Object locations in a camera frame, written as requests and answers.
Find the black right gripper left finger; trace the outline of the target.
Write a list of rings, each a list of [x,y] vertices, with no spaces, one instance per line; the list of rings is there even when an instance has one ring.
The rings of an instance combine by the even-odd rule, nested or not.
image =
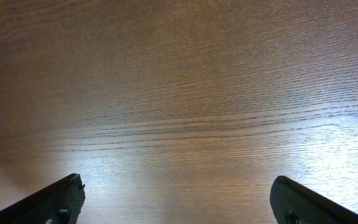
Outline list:
[[[70,174],[0,211],[0,224],[76,223],[85,202],[80,174]]]

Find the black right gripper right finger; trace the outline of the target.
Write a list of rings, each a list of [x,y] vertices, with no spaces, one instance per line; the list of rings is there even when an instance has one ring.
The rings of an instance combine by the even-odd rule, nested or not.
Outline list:
[[[278,224],[358,224],[358,214],[280,175],[270,190]]]

